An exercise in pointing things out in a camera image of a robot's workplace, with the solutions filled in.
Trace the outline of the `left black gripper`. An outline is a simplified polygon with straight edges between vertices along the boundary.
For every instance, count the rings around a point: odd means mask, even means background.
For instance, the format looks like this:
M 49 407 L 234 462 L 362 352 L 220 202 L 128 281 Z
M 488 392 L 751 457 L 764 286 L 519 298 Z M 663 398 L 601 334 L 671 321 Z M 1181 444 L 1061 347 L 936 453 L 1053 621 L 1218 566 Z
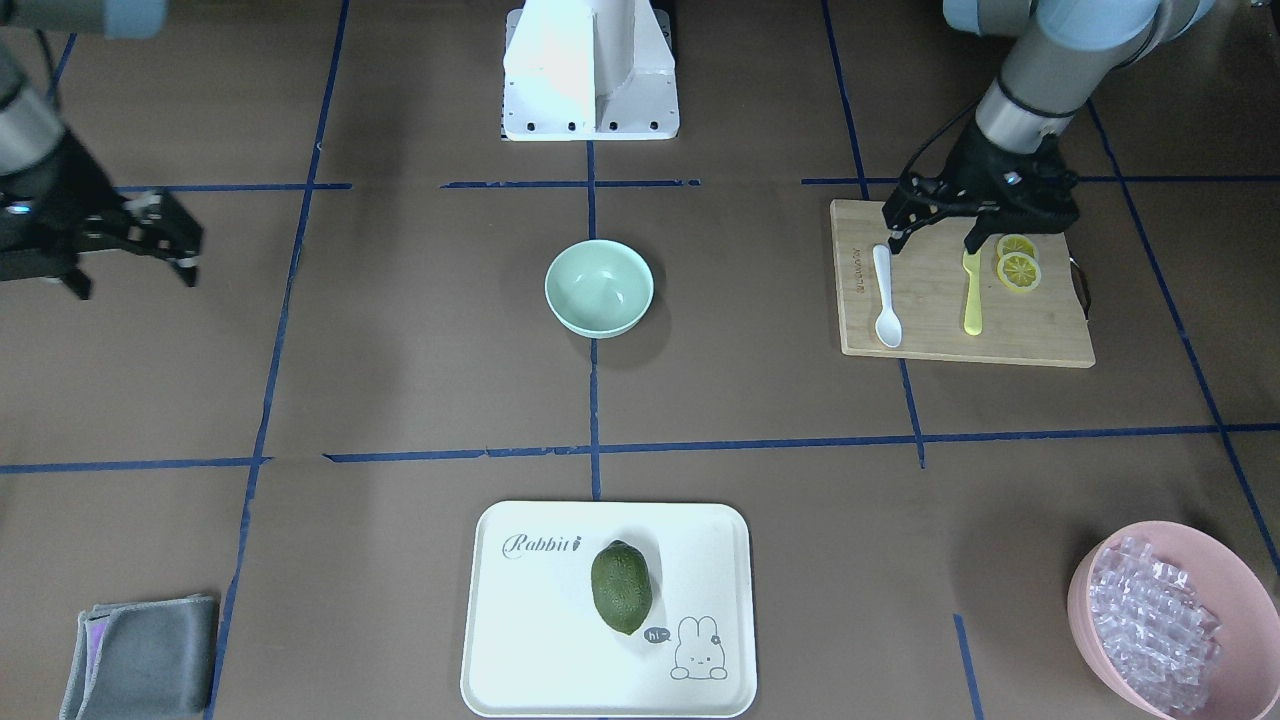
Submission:
M 915 172 L 919 158 L 952 126 L 937 129 L 909 158 L 882 214 L 887 245 L 899 255 L 918 231 L 948 218 L 972 218 L 964 246 L 978 254 L 991 236 L 1062 233 L 1080 217 L 1073 197 L 1079 176 L 1070 170 L 1051 133 L 1029 154 L 989 141 L 970 119 L 937 176 Z

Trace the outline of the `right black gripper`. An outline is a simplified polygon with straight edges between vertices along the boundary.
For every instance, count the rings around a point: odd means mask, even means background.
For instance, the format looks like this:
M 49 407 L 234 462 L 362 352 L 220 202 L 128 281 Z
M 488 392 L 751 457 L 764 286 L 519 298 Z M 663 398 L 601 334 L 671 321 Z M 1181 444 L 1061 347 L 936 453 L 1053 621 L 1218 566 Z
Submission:
M 52 279 L 90 300 L 79 255 L 113 249 L 161 260 L 193 288 L 202 246 L 204 227 L 173 193 L 123 199 L 70 131 L 42 161 L 3 177 L 4 282 Z

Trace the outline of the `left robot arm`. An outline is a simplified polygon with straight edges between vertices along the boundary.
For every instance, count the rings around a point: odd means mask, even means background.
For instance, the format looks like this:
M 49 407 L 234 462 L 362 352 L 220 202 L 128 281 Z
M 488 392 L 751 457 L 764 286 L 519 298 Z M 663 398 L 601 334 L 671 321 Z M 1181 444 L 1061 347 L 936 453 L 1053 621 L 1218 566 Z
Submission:
M 978 252 L 1002 234 L 1057 234 L 1079 218 L 1076 173 L 1064 131 L 1108 73 L 1183 36 L 1210 1 L 946 1 L 955 29 L 1014 44 L 983 96 L 960 113 L 963 131 L 941 173 L 906 165 L 882 214 L 891 252 L 947 218 L 970 218 Z

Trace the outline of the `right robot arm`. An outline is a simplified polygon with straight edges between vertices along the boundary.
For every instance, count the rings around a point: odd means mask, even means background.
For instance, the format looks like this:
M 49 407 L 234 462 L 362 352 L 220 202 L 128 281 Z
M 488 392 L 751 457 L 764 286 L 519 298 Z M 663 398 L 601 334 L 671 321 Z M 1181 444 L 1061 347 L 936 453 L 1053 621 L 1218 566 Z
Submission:
M 156 258 L 198 282 L 204 228 L 168 190 L 137 199 L 106 172 L 64 122 L 58 91 L 37 90 L 9 49 L 1 77 L 1 278 L 45 279 L 90 299 L 81 270 L 90 252 Z

